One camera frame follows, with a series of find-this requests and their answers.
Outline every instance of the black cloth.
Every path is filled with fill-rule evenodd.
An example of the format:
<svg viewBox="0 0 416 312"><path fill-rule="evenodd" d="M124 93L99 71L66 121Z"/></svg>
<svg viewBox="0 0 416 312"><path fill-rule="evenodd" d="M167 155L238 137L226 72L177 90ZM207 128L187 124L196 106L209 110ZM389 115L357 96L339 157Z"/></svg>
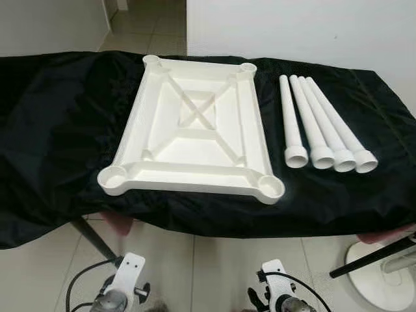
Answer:
<svg viewBox="0 0 416 312"><path fill-rule="evenodd" d="M174 231L241 238L351 234L416 221L416 121L392 90L373 71L271 58L177 59L258 67L270 160L286 186L278 203L157 190L106 195L97 174L116 153L144 73L142 57L111 51L0 58L0 247L102 210ZM281 74L312 76L377 156L377 169L341 174L310 163L286 167ZM302 136L307 144L303 130Z"/></svg>

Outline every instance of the square tray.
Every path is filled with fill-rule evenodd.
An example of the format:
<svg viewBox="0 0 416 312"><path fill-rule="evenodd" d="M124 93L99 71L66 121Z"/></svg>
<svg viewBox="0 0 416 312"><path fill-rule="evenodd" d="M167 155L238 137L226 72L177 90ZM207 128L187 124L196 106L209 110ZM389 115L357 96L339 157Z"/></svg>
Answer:
<svg viewBox="0 0 416 312"><path fill-rule="evenodd" d="M129 189L255 196L285 192L273 175L255 93L255 65L143 58L146 70L113 163L108 195Z"/></svg>

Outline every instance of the white plastic leg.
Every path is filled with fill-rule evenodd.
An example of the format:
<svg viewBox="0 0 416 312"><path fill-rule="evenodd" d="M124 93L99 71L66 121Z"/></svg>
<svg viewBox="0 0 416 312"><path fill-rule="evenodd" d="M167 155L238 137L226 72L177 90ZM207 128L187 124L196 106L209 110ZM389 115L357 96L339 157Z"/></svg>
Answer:
<svg viewBox="0 0 416 312"><path fill-rule="evenodd" d="M353 170L356 167L356 160L354 155L345 147L331 121L326 116L324 110L310 89L308 83L305 80L305 77L299 77L299 83L302 87L302 90L304 91L307 102L312 109L313 115L319 124L320 130L322 131L322 134L324 135L324 138L329 147L333 151L335 156L335 163L333 167L338 172L347 172Z"/></svg>
<svg viewBox="0 0 416 312"><path fill-rule="evenodd" d="M283 124L285 126L286 165L291 168L301 168L307 164L307 151L302 145L302 139L300 138L287 76L281 75L279 81Z"/></svg>
<svg viewBox="0 0 416 312"><path fill-rule="evenodd" d="M290 76L290 81L299 108L300 117L304 124L306 137L311 146L311 159L313 166L318 169L327 169L333 165L334 156L332 150L326 145L325 139L320 132L318 123L313 116L311 108L300 87L298 77Z"/></svg>
<svg viewBox="0 0 416 312"><path fill-rule="evenodd" d="M306 78L306 81L309 83L314 95L317 97L339 136L342 138L345 146L354 154L357 162L356 171L360 174L364 174L375 169L378 165L376 157L363 147L361 142L353 134L344 120L339 116L338 112L334 109L316 82L314 82L314 80L310 77Z"/></svg>

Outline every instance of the black pole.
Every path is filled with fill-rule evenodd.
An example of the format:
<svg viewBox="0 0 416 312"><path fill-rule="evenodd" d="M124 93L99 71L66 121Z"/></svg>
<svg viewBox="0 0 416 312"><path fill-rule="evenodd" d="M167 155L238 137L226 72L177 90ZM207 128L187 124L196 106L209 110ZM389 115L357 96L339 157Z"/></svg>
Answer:
<svg viewBox="0 0 416 312"><path fill-rule="evenodd" d="M117 256L112 252L111 248L104 242L104 240L94 231L84 218L78 218L71 221L71 224L81 232L86 239L90 241L99 252L103 254L108 260L115 259Z"/></svg>
<svg viewBox="0 0 416 312"><path fill-rule="evenodd" d="M413 238L411 236L404 237L403 239L400 239L386 247L383 247L382 249L376 250L375 252L372 252L362 258L352 261L351 263L342 266L341 268L337 268L334 271L330 272L330 276L332 278L338 278L341 275L347 274L351 271L357 270L373 262L388 257L389 255L393 255L397 252L401 252L402 250L412 247L416 245L416 240L414 239L415 234L413 234L412 236Z"/></svg>

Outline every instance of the floor tile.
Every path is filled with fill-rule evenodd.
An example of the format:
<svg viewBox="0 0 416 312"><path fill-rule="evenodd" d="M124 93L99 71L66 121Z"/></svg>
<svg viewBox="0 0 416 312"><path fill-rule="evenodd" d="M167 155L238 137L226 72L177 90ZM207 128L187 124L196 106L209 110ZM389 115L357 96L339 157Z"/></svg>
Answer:
<svg viewBox="0 0 416 312"><path fill-rule="evenodd" d="M288 274L307 284L311 276L300 239L216 239L196 237L192 310L195 312L240 312L253 309L247 288L263 296L256 272L262 263L280 259ZM300 285L297 295L315 306L316 300Z"/></svg>
<svg viewBox="0 0 416 312"><path fill-rule="evenodd" d="M161 12L169 6L168 0L133 0L129 6L129 11L136 16L151 16L158 18Z"/></svg>
<svg viewBox="0 0 416 312"><path fill-rule="evenodd" d="M186 51L183 46L183 37L154 34L150 40L148 54L184 55Z"/></svg>
<svg viewBox="0 0 416 312"><path fill-rule="evenodd" d="M183 8L171 8L171 7L167 7L163 10L161 10L159 12L159 17L160 18L177 18L180 19L181 21L186 21L187 20L187 11L185 6Z"/></svg>
<svg viewBox="0 0 416 312"><path fill-rule="evenodd" d="M67 224L23 246L1 250L0 309L53 312L79 237Z"/></svg>
<svg viewBox="0 0 416 312"><path fill-rule="evenodd" d="M151 34L155 28L157 16L118 11L111 20L112 30L118 33Z"/></svg>
<svg viewBox="0 0 416 312"><path fill-rule="evenodd" d="M173 36L185 36L185 19L177 16L161 16L155 26L154 34L170 34Z"/></svg>
<svg viewBox="0 0 416 312"><path fill-rule="evenodd" d="M355 235L302 239L315 290L336 312L382 312L369 304L352 286L348 276L332 279L329 272L344 265L347 249L358 241ZM406 310L414 311L415 306Z"/></svg>
<svg viewBox="0 0 416 312"><path fill-rule="evenodd" d="M103 221L89 221L93 228L113 249L118 249L118 238ZM148 301L139 311L151 307L156 300L166 302L171 312L190 311L190 292L192 283L192 255L194 237L182 233L165 231L142 222L134 222L128 237L124 240L124 250L146 258L146 264L139 277L138 286L145 282L151 284ZM74 255L69 279L58 301L56 312L64 311L64 293L76 273L88 265L103 260L98 251L84 238L81 239ZM71 306L92 301L104 280L114 274L111 265L96 268L80 278L73 289Z"/></svg>
<svg viewBox="0 0 416 312"><path fill-rule="evenodd" d="M92 213L88 215L88 219L89 220L104 220L103 216L101 215L101 213Z"/></svg>
<svg viewBox="0 0 416 312"><path fill-rule="evenodd" d="M117 50L146 54L150 37L149 34L109 34L99 50Z"/></svg>

